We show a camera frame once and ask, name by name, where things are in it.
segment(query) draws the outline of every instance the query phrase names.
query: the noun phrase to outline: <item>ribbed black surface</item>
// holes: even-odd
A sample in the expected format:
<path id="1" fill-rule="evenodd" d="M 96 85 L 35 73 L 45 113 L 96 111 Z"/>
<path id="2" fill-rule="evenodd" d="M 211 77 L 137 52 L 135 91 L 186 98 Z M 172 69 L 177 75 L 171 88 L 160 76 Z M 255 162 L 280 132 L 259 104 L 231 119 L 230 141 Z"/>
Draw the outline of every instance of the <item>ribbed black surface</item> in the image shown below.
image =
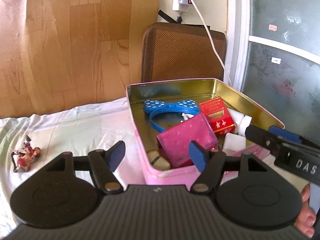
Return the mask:
<path id="1" fill-rule="evenodd" d="M 293 226 L 253 231 L 222 217 L 206 196 L 184 186 L 130 185 L 120 195 L 106 196 L 85 220 L 59 229 L 20 225 L 6 240 L 288 240 L 307 239 Z"/>

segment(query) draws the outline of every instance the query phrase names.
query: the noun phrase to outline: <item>black circular disc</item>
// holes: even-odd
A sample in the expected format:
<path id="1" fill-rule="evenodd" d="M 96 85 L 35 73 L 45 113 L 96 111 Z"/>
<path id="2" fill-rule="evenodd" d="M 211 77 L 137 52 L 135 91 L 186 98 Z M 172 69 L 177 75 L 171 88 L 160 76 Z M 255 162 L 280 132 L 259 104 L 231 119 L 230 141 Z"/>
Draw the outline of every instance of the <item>black circular disc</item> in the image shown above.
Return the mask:
<path id="1" fill-rule="evenodd" d="M 37 228 L 76 223 L 91 214 L 97 204 L 98 193 L 90 183 L 59 171 L 31 177 L 10 199 L 18 220 Z"/>
<path id="2" fill-rule="evenodd" d="M 237 224 L 250 228 L 282 226 L 292 223 L 302 205 L 299 192 L 283 180 L 264 172 L 239 176 L 222 184 L 215 200 Z"/>

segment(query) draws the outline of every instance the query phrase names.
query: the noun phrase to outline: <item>wood panel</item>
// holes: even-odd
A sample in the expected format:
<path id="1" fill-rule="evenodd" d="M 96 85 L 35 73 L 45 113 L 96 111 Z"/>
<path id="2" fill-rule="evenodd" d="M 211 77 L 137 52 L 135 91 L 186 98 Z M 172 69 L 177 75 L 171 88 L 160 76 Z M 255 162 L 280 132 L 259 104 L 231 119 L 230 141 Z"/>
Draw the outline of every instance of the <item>wood panel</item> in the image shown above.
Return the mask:
<path id="1" fill-rule="evenodd" d="M 125 96 L 158 0 L 0 0 L 0 118 Z"/>

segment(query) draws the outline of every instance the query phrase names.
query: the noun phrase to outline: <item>white cable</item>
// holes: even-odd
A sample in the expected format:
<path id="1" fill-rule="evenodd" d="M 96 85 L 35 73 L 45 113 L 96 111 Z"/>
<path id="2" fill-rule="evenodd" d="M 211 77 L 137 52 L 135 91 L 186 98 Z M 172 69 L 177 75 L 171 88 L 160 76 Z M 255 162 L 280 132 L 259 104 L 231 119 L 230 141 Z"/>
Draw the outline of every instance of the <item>white cable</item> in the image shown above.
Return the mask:
<path id="1" fill-rule="evenodd" d="M 210 35 L 209 29 L 208 29 L 207 25 L 205 24 L 204 19 L 203 19 L 202 15 L 201 15 L 201 13 L 200 13 L 197 5 L 195 4 L 195 2 L 194 2 L 193 0 L 191 0 L 191 2 L 192 2 L 193 6 L 195 7 L 195 9 L 196 9 L 196 11 L 197 11 L 197 13 L 198 13 L 198 15 L 199 15 L 199 17 L 200 17 L 200 19 L 201 19 L 201 21 L 202 21 L 202 23 L 203 23 L 203 25 L 204 25 L 205 30 L 207 31 L 207 34 L 208 34 L 209 39 L 210 39 L 210 42 L 211 42 L 211 46 L 212 46 L 212 48 L 213 48 L 213 51 L 214 51 L 214 53 L 216 54 L 218 60 L 220 61 L 221 66 L 223 67 L 225 73 L 227 74 L 227 78 L 228 78 L 228 80 L 229 80 L 229 82 L 230 82 L 230 85 L 232 86 L 232 82 L 231 82 L 229 73 L 228 73 L 228 71 L 226 70 L 226 67 L 224 66 L 224 63 L 222 62 L 219 54 L 217 53 L 217 50 L 216 50 L 216 48 L 215 48 L 215 46 L 214 46 L 214 44 L 213 44 L 213 40 L 212 40 L 212 37 L 211 37 L 211 35 Z"/>

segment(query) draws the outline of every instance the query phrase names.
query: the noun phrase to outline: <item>brown chair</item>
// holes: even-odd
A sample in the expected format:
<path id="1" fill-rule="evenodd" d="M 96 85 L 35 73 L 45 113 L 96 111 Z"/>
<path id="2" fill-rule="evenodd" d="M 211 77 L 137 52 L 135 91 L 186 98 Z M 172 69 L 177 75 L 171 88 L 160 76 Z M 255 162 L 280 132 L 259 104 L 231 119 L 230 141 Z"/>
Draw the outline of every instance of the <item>brown chair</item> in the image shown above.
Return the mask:
<path id="1" fill-rule="evenodd" d="M 210 33 L 224 62 L 226 36 L 216 31 Z M 143 37 L 141 82 L 183 78 L 223 80 L 223 68 L 206 30 L 173 23 L 151 25 Z"/>

